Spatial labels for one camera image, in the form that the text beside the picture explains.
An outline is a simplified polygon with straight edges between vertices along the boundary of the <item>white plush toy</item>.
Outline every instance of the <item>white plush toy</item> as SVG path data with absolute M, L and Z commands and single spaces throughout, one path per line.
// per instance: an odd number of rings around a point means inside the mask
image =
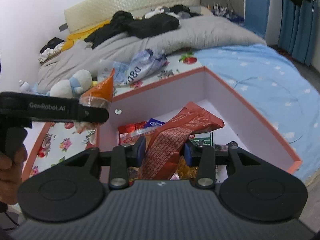
M 49 95 L 59 98 L 73 98 L 87 91 L 92 85 L 92 76 L 89 71 L 82 69 L 70 79 L 60 80 L 52 86 Z

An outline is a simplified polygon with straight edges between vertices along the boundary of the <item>bottle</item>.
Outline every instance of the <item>bottle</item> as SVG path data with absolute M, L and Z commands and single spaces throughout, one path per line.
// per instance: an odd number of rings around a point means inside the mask
M 19 86 L 21 93 L 32 93 L 29 83 L 19 80 Z

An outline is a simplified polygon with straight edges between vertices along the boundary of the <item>headboard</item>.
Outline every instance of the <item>headboard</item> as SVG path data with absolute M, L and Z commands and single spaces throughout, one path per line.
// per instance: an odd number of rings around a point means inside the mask
M 200 0 L 85 0 L 64 11 L 70 33 L 96 25 L 119 10 L 131 12 L 134 17 L 142 16 L 159 5 L 200 5 Z

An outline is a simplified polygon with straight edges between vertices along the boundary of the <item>finger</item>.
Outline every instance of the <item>finger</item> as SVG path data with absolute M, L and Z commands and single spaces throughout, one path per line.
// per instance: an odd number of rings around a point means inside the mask
M 11 167 L 12 161 L 11 159 L 0 152 L 0 170 L 7 170 Z
M 16 164 L 21 164 L 27 160 L 27 157 L 28 157 L 27 150 L 24 147 L 24 145 L 22 145 L 21 148 L 19 148 L 19 150 L 16 152 L 14 156 L 14 162 Z
M 15 205 L 18 202 L 17 196 L 0 196 L 0 201 L 7 205 Z
M 19 183 L 21 179 L 21 164 L 13 164 L 10 169 L 0 170 L 0 180 Z
M 17 202 L 18 184 L 0 181 L 0 200 L 3 203 L 14 205 Z

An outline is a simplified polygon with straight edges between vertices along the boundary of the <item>floral bedsheet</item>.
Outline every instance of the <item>floral bedsheet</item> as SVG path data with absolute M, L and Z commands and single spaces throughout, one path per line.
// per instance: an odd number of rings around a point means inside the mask
M 195 68 L 202 67 L 202 64 L 194 57 L 192 52 L 176 52 L 167 57 L 167 64 L 158 72 L 132 83 L 130 86 L 115 87 L 113 96 L 121 95 L 125 92 L 152 84 L 162 79 L 180 74 Z
M 73 123 L 53 123 L 44 140 L 30 177 L 84 151 L 96 144 L 95 130 L 76 132 Z

